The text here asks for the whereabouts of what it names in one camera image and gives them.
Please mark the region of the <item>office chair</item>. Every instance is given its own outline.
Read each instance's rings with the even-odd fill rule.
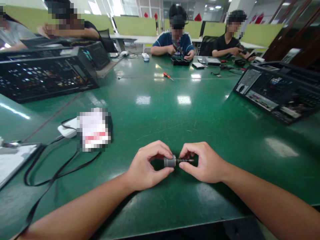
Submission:
[[[217,37],[204,36],[201,42],[199,56],[212,56],[213,42]]]

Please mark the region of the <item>white paper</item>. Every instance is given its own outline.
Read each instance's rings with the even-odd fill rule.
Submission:
[[[0,184],[36,150],[36,145],[20,146],[16,154],[0,154]]]

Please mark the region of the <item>white shirt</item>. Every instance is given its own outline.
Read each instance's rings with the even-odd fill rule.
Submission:
[[[8,21],[10,29],[4,30],[0,28],[0,38],[10,46],[21,43],[20,40],[36,38],[37,36],[20,23]]]

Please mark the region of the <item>forearm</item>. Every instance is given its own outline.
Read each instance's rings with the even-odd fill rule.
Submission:
[[[10,51],[19,51],[19,50],[23,50],[23,49],[27,49],[27,46],[24,45],[23,43],[18,43],[17,45],[15,46],[12,46],[10,48],[5,48],[1,51],[3,52],[10,52]]]
[[[221,51],[213,50],[212,56],[213,57],[222,57],[228,53],[230,53],[230,49],[225,49],[225,50],[221,50]]]
[[[151,54],[155,56],[161,56],[163,54],[166,54],[167,52],[168,52],[167,46],[164,46],[164,47],[153,46],[151,48]]]
[[[89,239],[132,192],[120,175],[41,218],[19,239]]]
[[[73,30],[49,30],[49,35],[57,37],[74,37],[74,38],[89,38],[93,40],[99,39],[98,33],[93,33],[89,29],[73,29]]]
[[[291,193],[227,163],[228,185],[278,239],[320,239],[320,213]]]

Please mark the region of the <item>power strip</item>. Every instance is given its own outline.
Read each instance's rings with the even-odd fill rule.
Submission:
[[[62,125],[60,125],[58,127],[58,131],[61,133],[62,136],[66,138],[73,138],[77,135],[77,130],[75,130],[77,129],[77,118],[73,118],[68,122],[65,122],[63,125],[67,127],[72,127],[74,129],[65,128]]]

